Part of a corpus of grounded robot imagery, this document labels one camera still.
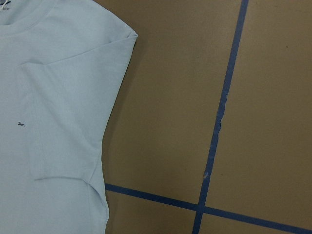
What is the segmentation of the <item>light blue t-shirt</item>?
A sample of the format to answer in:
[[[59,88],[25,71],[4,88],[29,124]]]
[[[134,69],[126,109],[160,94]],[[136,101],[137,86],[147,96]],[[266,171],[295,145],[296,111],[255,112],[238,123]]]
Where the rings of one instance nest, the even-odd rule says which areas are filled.
[[[92,0],[1,1],[1,233],[105,233],[102,140],[136,39]]]

